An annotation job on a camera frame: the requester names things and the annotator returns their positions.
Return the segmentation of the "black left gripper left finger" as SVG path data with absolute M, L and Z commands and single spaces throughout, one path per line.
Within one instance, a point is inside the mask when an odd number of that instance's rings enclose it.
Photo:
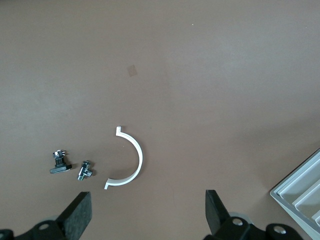
M 2 229 L 2 240 L 78 240 L 92 219 L 92 196 L 80 192 L 55 219 L 37 223 L 27 232 L 15 236 L 10 229 Z

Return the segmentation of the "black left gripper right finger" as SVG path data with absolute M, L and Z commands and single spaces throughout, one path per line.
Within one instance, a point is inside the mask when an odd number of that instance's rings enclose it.
M 206 240 L 301 240 L 292 227 L 271 223 L 265 230 L 240 216 L 231 216 L 215 190 L 205 192 L 205 216 L 211 234 Z

